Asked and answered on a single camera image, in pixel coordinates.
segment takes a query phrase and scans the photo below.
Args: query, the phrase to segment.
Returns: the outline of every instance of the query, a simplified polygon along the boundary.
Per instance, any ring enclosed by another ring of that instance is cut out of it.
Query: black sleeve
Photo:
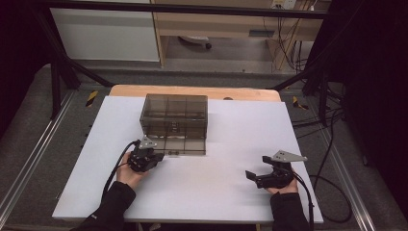
[[[276,193],[270,198],[273,231],[308,231],[309,222],[303,214],[299,193]]]
[[[136,194],[128,185],[115,181],[99,208],[81,225],[71,231],[116,231],[122,230],[123,214],[132,204]]]

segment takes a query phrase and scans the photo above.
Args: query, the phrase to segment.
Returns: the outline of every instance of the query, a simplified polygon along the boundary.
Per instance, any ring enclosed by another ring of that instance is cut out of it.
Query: hand
[[[130,152],[126,153],[123,156],[121,166],[116,171],[116,180],[127,184],[133,190],[139,184],[139,181],[147,175],[147,172],[135,172],[127,164],[127,161],[130,157]]]
[[[287,185],[286,187],[282,188],[282,189],[276,189],[276,188],[267,188],[266,189],[268,192],[270,192],[271,194],[275,194],[275,193],[298,193],[298,189],[297,189],[297,180],[296,178],[294,178],[291,183],[289,183],[289,185]]]

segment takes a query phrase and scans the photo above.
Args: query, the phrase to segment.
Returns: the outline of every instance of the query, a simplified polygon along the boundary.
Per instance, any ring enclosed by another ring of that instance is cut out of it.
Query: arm
[[[309,223],[303,214],[296,179],[293,179],[285,188],[267,188],[267,191],[272,194],[270,207],[274,218],[273,231],[310,230]]]
[[[129,153],[126,153],[122,164],[125,164],[128,158]],[[136,197],[134,189],[146,174],[147,172],[134,172],[128,165],[120,166],[116,172],[116,181],[102,199],[99,208],[72,231],[121,230],[124,223],[123,214]]]

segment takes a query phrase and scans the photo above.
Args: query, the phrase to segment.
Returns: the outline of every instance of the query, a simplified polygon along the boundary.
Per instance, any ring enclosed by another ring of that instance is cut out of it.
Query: white tabletop
[[[123,148],[143,136],[144,97],[107,96],[73,169],[53,218],[81,220],[99,206],[103,187]],[[273,220],[270,194],[245,178],[245,171],[271,173],[262,156],[278,150],[300,155],[284,103],[209,100],[207,154],[165,156],[136,189],[128,221],[263,223]],[[323,222],[303,163],[293,163]],[[308,215],[306,192],[299,185]]]

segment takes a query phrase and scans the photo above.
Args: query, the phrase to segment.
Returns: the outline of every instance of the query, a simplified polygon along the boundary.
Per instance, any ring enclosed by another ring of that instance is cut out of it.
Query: brown translucent box
[[[207,95],[147,94],[140,124],[143,133],[167,155],[206,151]]]

